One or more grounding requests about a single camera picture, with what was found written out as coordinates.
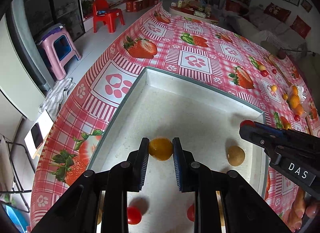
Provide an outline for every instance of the white plastic container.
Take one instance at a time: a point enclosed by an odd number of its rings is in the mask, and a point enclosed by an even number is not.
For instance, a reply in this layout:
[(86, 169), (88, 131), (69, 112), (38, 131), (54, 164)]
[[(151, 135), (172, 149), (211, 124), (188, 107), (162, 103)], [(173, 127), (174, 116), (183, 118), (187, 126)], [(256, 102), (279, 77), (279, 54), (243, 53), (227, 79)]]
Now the white plastic container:
[[(111, 169), (139, 148), (141, 139), (179, 137), (182, 148), (211, 170), (238, 171), (265, 195), (268, 159), (262, 148), (242, 140), (240, 122), (265, 123), (262, 110), (229, 93), (171, 72), (147, 67), (137, 78), (109, 123), (89, 163), (95, 172)], [(237, 167), (227, 161), (226, 149), (238, 145), (245, 151)], [(148, 203), (147, 213), (130, 233), (192, 233), (187, 209), (194, 193), (180, 193), (171, 157), (158, 161), (149, 156), (145, 183), (139, 193), (128, 192)]]

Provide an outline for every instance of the sofa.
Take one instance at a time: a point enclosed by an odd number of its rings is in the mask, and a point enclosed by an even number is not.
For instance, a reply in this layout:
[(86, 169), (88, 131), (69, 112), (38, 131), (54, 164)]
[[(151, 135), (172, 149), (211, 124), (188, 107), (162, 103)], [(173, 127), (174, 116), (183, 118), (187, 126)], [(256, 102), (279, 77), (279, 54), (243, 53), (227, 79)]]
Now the sofa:
[(287, 24), (265, 14), (259, 7), (250, 8), (244, 16), (227, 12), (225, 20), (237, 34), (258, 45), (265, 40), (278, 49), (298, 50), (299, 52), (287, 51), (290, 58), (294, 60), (299, 60), (306, 55), (307, 43), (305, 39)]

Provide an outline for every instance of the red tomato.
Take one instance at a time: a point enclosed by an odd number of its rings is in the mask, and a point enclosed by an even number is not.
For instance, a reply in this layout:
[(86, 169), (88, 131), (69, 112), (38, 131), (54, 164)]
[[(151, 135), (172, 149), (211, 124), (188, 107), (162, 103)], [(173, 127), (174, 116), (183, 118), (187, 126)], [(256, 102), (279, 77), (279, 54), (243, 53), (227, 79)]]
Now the red tomato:
[(128, 215), (128, 224), (130, 225), (136, 225), (142, 219), (142, 214), (140, 210), (138, 210), (136, 207), (128, 207), (127, 215)]
[(261, 74), (261, 76), (266, 77), (267, 75), (269, 75), (269, 72), (266, 71), (266, 70), (262, 70), (262, 71), (260, 72), (260, 74)]
[(296, 121), (296, 122), (298, 122), (298, 121), (300, 121), (300, 116), (299, 115), (294, 115), (294, 120)]
[(190, 221), (195, 222), (195, 205), (192, 204), (187, 211), (187, 217)]
[(244, 126), (244, 125), (256, 126), (256, 125), (254, 124), (254, 122), (251, 121), (251, 120), (243, 120), (243, 121), (240, 123), (240, 127), (242, 127), (242, 126)]

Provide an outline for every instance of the chair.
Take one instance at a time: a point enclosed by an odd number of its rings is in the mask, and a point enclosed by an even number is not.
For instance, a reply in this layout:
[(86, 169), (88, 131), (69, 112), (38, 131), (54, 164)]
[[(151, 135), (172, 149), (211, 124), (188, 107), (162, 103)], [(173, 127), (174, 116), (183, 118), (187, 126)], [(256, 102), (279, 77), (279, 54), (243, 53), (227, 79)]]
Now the chair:
[(41, 48), (44, 49), (47, 59), (50, 63), (50, 70), (54, 73), (58, 80), (66, 77), (64, 65), (73, 57), (76, 56), (80, 60), (82, 56), (79, 55), (76, 47), (72, 42), (70, 34), (66, 28), (51, 28), (46, 31), (46, 34), (41, 38)]
[[(104, 25), (108, 25), (110, 33), (116, 31), (115, 20), (117, 17), (120, 18), (122, 25), (125, 25), (122, 10), (121, 9), (109, 9), (109, 4), (106, 0), (95, 0), (93, 2), (93, 32), (97, 32), (97, 22), (103, 21)], [(98, 11), (106, 11), (101, 16), (97, 16)]]

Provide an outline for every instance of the table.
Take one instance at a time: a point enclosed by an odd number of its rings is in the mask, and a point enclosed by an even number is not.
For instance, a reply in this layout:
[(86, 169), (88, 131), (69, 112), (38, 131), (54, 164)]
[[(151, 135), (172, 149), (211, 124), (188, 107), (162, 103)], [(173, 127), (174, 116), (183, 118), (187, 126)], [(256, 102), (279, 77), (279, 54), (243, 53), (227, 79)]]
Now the table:
[[(129, 49), (140, 43), (147, 45), (148, 51)], [(60, 110), (35, 175), (31, 227), (77, 178), (62, 177), (65, 175), (63, 170), (57, 172), (57, 163), (54, 162), (59, 157), (57, 155), (61, 152), (64, 156), (74, 154), (76, 164), (85, 169), (117, 107), (146, 66), (193, 78), (240, 97), (263, 110), (268, 125), (276, 127), (276, 112), (285, 117), (293, 129), (306, 132), (306, 121), (295, 122), (292, 111), (282, 99), (289, 86), (279, 71), (272, 73), (274, 65), (268, 56), (264, 48), (244, 37), (203, 21), (190, 22), (180, 16), (171, 17), (164, 11), (162, 3), (154, 6), (105, 50)], [(265, 65), (269, 75), (262, 77), (249, 57)], [(315, 109), (311, 94), (290, 59), (280, 61), (275, 57), (274, 63), (291, 83), (303, 86), (306, 100)], [(273, 84), (278, 86), (276, 92), (270, 89)], [(310, 116), (311, 132), (320, 137), (316, 111), (312, 110)], [(271, 185), (266, 202), (279, 216), (285, 217), (298, 186), (271, 167), (269, 175)]]
[(207, 22), (207, 23), (210, 23), (213, 25), (217, 25), (219, 22), (219, 19), (213, 15), (211, 15), (210, 17), (201, 18), (201, 17), (193, 15), (193, 11), (190, 11), (185, 8), (178, 8), (178, 7), (170, 6), (169, 13), (175, 14), (175, 15), (180, 15), (180, 16), (186, 17), (186, 18), (191, 18), (191, 19)]

